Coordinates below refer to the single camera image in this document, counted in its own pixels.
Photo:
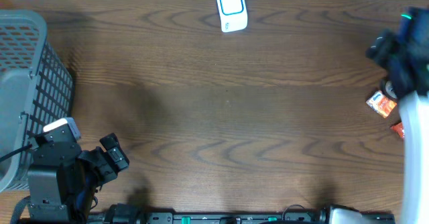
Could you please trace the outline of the red snack packet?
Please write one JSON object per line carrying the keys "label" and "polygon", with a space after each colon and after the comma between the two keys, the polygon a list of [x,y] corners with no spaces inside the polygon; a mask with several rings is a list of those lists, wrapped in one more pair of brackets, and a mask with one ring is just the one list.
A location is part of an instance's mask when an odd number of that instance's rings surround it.
{"label": "red snack packet", "polygon": [[397,133],[402,139],[404,139],[404,127],[402,122],[392,125],[390,129]]}

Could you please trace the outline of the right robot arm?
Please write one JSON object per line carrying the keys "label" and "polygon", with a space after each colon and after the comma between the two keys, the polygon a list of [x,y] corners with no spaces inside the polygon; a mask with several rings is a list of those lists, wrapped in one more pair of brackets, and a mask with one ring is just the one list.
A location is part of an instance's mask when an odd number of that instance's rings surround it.
{"label": "right robot arm", "polygon": [[400,223],[428,222],[428,10],[411,7],[397,32],[383,31],[366,56],[386,70],[382,91],[399,107],[404,135]]}

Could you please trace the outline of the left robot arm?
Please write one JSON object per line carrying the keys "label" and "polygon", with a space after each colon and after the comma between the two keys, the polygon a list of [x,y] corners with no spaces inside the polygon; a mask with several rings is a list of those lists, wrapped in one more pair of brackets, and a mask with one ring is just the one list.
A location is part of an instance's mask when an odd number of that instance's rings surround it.
{"label": "left robot arm", "polygon": [[27,172],[29,196],[16,204],[12,223],[86,223],[97,189],[129,166],[114,133],[91,151],[82,150],[65,128],[40,133],[31,143],[36,148]]}

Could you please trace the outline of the green lid jar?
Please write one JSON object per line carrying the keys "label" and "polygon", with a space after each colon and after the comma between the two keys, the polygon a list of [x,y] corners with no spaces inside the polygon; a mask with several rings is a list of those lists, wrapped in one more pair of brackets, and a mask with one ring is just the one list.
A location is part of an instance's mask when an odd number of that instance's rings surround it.
{"label": "green lid jar", "polygon": [[381,92],[390,100],[397,101],[397,96],[393,90],[391,81],[387,78],[383,78],[380,81],[379,88]]}

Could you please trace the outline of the orange tissue pack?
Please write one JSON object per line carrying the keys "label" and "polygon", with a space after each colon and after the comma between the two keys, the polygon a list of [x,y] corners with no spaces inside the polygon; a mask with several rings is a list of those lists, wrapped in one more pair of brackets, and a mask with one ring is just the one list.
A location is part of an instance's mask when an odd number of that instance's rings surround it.
{"label": "orange tissue pack", "polygon": [[397,103],[386,97],[382,91],[375,91],[374,94],[366,100],[366,104],[383,118],[387,118]]}

